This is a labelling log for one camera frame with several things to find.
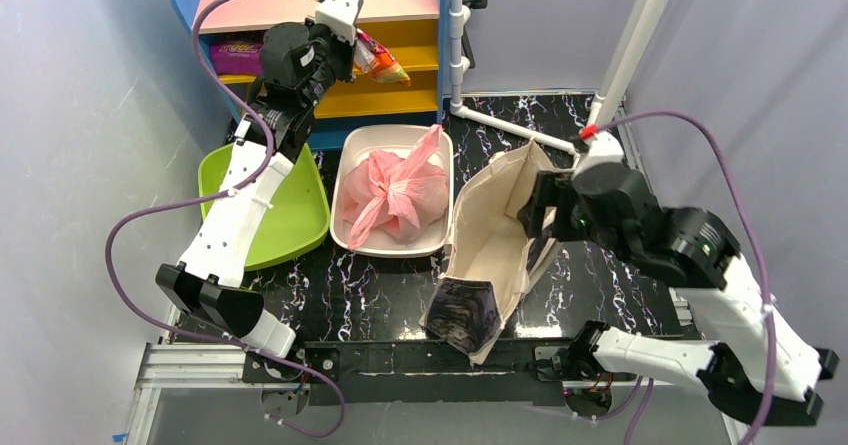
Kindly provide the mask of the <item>orange Fox's candy bag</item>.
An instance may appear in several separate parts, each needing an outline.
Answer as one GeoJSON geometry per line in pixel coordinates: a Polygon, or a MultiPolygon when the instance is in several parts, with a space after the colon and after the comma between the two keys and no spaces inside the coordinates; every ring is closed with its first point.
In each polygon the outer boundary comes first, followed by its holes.
{"type": "Polygon", "coordinates": [[[411,85],[411,79],[389,49],[358,29],[354,46],[356,69],[377,83],[411,85]]]}

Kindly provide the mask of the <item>purple snack bag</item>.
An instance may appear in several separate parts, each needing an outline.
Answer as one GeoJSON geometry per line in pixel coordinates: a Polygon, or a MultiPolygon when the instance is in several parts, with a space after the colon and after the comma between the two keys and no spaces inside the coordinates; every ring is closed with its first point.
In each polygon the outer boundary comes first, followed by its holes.
{"type": "Polygon", "coordinates": [[[219,75],[257,76],[262,72],[261,48],[257,38],[228,39],[209,47],[209,59],[219,75]]]}

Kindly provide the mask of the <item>beige canvas tote bag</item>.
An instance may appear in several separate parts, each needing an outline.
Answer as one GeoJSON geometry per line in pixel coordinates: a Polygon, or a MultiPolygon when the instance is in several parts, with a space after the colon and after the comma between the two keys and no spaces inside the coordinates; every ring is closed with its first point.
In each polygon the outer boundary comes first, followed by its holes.
{"type": "Polygon", "coordinates": [[[559,253],[553,239],[528,238],[518,219],[537,174],[554,168],[544,150],[529,142],[495,154],[456,198],[442,271],[419,323],[474,365],[485,362],[559,253]]]}

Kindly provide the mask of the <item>pink plastic grocery bag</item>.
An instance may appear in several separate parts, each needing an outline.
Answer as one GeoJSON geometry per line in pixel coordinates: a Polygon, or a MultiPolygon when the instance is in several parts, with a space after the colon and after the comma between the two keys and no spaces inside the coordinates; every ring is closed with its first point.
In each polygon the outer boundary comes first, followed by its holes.
{"type": "Polygon", "coordinates": [[[374,150],[343,179],[342,218],[352,225],[348,250],[355,252],[375,230],[408,243],[445,214],[445,172],[429,162],[444,130],[437,124],[426,128],[407,157],[374,150]]]}

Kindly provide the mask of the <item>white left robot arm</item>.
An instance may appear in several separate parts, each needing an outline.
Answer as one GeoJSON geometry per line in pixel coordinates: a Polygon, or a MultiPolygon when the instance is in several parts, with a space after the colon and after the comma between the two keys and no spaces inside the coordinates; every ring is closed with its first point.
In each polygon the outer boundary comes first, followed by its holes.
{"type": "Polygon", "coordinates": [[[264,33],[260,82],[265,89],[243,117],[224,180],[188,249],[164,264],[156,283],[186,315],[284,358],[294,331],[242,288],[250,246],[272,198],[311,134],[314,109],[337,81],[353,76],[354,47],[311,20],[264,33]]]}

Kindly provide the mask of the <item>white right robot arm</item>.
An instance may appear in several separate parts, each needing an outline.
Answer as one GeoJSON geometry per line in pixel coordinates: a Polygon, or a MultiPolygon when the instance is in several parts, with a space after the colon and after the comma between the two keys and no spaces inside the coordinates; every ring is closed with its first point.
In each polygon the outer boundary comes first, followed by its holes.
{"type": "Polygon", "coordinates": [[[824,402],[815,388],[833,377],[839,358],[808,345],[781,317],[768,336],[760,286],[719,217],[660,205],[645,177],[620,163],[576,175],[540,172],[518,217],[530,238],[590,241],[610,251],[685,299],[716,334],[713,341],[660,340],[588,321],[568,347],[541,361],[541,378],[650,377],[699,392],[746,424],[772,384],[766,426],[818,422],[824,402]]]}

